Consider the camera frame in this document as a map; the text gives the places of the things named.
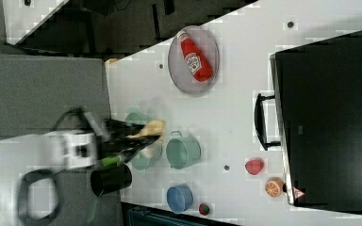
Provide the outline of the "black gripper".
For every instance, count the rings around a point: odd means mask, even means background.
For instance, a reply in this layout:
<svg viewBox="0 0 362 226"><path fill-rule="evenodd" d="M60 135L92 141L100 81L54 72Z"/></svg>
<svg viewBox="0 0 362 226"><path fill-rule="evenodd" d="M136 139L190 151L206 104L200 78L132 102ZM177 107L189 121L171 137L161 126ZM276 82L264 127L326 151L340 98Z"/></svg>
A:
<svg viewBox="0 0 362 226"><path fill-rule="evenodd" d="M142 124L104 119L97 123L98 158L119 156L124 163L131 161L140 151L154 144L157 137L127 138L144 128Z"/></svg>

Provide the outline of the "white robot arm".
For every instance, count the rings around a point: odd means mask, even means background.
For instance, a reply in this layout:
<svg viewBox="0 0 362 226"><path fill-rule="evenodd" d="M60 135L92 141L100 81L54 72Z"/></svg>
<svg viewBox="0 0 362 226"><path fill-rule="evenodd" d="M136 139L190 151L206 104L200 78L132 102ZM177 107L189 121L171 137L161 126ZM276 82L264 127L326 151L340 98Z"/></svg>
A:
<svg viewBox="0 0 362 226"><path fill-rule="evenodd" d="M0 141L0 226L108 225L102 197L131 185L127 163L161 141L165 122L54 130Z"/></svg>

